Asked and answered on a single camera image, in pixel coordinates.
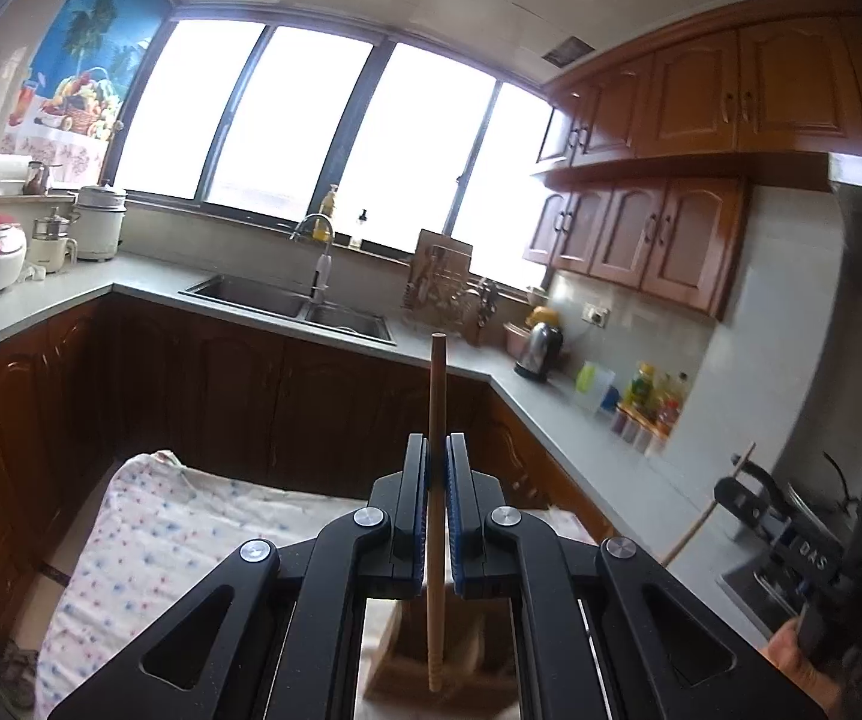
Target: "silver screw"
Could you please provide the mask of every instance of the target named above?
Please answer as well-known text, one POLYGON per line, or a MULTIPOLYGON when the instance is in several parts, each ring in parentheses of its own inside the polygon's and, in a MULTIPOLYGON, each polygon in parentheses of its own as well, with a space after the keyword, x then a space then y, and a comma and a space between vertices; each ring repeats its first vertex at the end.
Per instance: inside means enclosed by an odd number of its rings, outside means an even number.
POLYGON ((607 539, 607 551, 620 560, 627 560, 637 554, 637 544, 627 536, 612 536, 607 539))
POLYGON ((509 528, 511 525, 516 525, 521 521, 521 513, 513 506, 499 506, 491 512, 491 521, 495 525, 509 528))
POLYGON ((362 528, 373 528, 384 522, 384 512, 376 506, 365 506, 354 512, 354 521, 362 528))
POLYGON ((261 562, 271 555, 271 545, 260 538, 253 538, 241 545, 241 559, 247 562, 261 562))

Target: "electrical outlet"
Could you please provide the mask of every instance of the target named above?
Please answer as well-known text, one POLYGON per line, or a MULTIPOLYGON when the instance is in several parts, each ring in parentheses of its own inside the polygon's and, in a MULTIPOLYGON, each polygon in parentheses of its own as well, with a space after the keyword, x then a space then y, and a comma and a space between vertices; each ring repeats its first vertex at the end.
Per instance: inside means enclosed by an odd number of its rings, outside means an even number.
POLYGON ((609 308, 596 306, 594 303, 584 303, 584 310, 581 311, 581 319, 600 328, 605 327, 607 324, 607 317, 609 316, 609 308))

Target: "human hand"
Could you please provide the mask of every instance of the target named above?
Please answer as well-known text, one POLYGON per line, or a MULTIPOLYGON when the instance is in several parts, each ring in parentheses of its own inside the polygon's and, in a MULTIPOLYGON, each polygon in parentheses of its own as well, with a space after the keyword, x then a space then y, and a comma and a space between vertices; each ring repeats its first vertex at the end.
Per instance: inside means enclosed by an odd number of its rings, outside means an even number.
POLYGON ((826 674, 815 669, 800 651, 797 646, 798 621, 799 618, 794 618, 784 623, 761 649, 761 655, 814 699, 828 717, 834 717, 840 707, 842 689, 826 674))

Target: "stainless steel sink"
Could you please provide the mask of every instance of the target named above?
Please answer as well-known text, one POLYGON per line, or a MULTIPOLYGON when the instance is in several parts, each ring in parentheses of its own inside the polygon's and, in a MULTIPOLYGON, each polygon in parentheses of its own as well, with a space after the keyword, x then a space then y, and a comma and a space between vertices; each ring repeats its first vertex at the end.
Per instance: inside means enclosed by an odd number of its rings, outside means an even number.
POLYGON ((371 341, 394 343, 384 317, 354 311, 336 303, 312 303, 305 295, 238 276, 213 276, 194 287, 181 290, 181 293, 274 314, 295 322, 317 324, 318 327, 370 338, 371 341))
POLYGON ((343 306, 330 303, 311 305, 308 308, 307 321, 343 333, 375 338, 376 341, 391 341, 391 333, 388 332, 388 324, 384 319, 343 306))
POLYGON ((237 276, 215 276, 202 284, 183 290, 183 293, 209 298, 219 303, 247 306, 268 314, 277 314, 278 317, 292 319, 301 313, 301 309, 307 303, 304 295, 280 290, 259 281, 237 278, 237 276))

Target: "window frame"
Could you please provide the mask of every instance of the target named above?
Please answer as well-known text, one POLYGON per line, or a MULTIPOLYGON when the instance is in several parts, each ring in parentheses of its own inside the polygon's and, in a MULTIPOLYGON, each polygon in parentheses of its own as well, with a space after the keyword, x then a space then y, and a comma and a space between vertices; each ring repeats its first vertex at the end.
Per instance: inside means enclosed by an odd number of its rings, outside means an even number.
MULTIPOLYGON (((130 125, 134 112, 141 104, 146 85, 148 85, 149 78, 154 72, 154 67, 162 50, 164 50, 165 45, 170 40, 170 35, 173 34, 176 25, 179 22, 183 22, 183 20, 247 20, 247 22, 262 23, 265 27, 255 41, 230 95, 228 95, 223 114, 221 114, 221 119, 218 120, 218 125, 211 139, 211 145, 202 164, 202 171, 200 172, 199 180, 197 180, 197 189, 194 192, 194 198, 184 199, 184 197, 151 193, 151 191, 127 190, 128 199, 180 208, 189 212, 208 215, 209 217, 242 221, 243 223, 255 224, 279 232, 293 232, 295 226, 298 225, 294 220, 276 217, 275 215, 259 214, 234 206, 207 201, 207 194, 214 181, 218 161, 221 159, 221 150, 223 149, 224 141, 226 141, 231 122, 233 122, 234 114, 237 112, 247 84, 250 83, 251 76, 253 76, 261 57, 264 55, 266 47, 271 42, 271 38, 274 37, 274 31, 279 26, 328 32, 355 40, 362 40, 372 45, 370 54, 367 56, 367 60, 365 60, 361 73, 341 113, 341 119, 338 121, 334 136, 331 138, 327 154, 322 162, 319 175, 317 175, 314 192, 308 203, 307 214, 317 213, 330 185, 341 183, 341 177, 343 177, 351 148, 354 146, 355 138, 357 138, 362 122, 365 119, 365 114, 367 114, 367 107, 370 105, 370 101, 377 89, 377 85, 381 81, 386 66, 388 66, 391 53, 394 52, 394 47, 398 43, 445 56, 456 62, 461 62, 461 64, 483 71, 494 79, 494 87, 485 112, 480 120, 480 125, 477 128, 477 134, 468 152, 464 169, 461 175, 456 177, 455 180, 455 192, 453 193, 451 205, 448 209, 443 229, 441 230, 444 235, 450 235, 453 232, 453 227, 458 220, 458 213, 461 212, 461 202, 464 199, 471 173, 477 163, 477 156, 480 153, 480 147, 485 138, 487 127, 490 124, 491 115, 497 103, 498 95, 500 95, 501 87, 505 83, 512 83, 514 86, 535 94, 543 100, 545 99, 541 90, 533 82, 523 79, 523 77, 517 76, 517 74, 497 70, 482 62, 461 55, 456 50, 449 49, 432 40, 405 31, 391 28, 377 28, 361 20, 327 16, 283 6, 258 7, 239 4, 180 5, 173 9, 168 19, 157 30, 154 39, 151 40, 151 45, 149 45, 148 51, 134 76, 134 81, 132 81, 127 98, 122 103, 121 114, 118 117, 119 124, 115 130, 114 137, 108 145, 106 159, 104 159, 103 166, 101 167, 101 183, 114 183, 121 154, 127 141, 127 127, 130 125)), ((335 235, 335 242, 338 245, 347 245, 349 240, 350 237, 343 233, 335 235)), ((367 240, 362 243, 362 250, 403 263, 408 263, 413 258, 413 252, 387 247, 386 245, 376 244, 376 242, 367 240)), ((513 287, 506 287, 506 290, 513 295, 523 293, 523 290, 513 287)))

